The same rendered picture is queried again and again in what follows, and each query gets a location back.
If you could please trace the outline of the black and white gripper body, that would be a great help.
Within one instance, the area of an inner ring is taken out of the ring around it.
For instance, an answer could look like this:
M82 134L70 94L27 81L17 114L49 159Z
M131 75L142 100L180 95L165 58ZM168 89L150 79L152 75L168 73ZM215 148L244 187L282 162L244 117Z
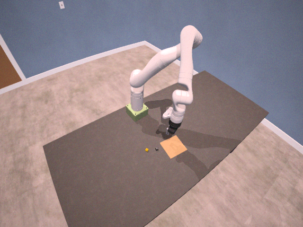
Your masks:
M163 114L163 118L167 119L169 118L169 128L168 128L168 132L171 134L174 134L176 132L176 130L181 126L181 123L183 122L183 117L175 117L172 114L172 107L170 107L164 114Z

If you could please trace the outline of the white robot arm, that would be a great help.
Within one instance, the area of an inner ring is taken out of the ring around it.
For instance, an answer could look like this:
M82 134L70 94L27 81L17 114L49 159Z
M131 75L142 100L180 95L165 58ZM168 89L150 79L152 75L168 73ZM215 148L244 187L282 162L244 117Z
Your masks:
M203 40L202 35L193 26L186 26L180 34L180 43L174 47L164 49L157 53L141 70L134 70L130 76L131 85L131 108L140 111L143 108L144 84L158 72L169 66L180 57L180 69L178 84L187 90L175 90L172 94L173 109L175 117L184 116L186 106L193 102L192 78L193 60L192 50L197 48Z

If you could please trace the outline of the orange flat mat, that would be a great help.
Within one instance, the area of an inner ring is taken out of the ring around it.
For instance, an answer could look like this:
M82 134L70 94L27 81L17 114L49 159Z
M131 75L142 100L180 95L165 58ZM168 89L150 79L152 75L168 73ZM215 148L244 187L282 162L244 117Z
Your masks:
M170 159L187 150L176 135L161 142L160 144L164 148Z

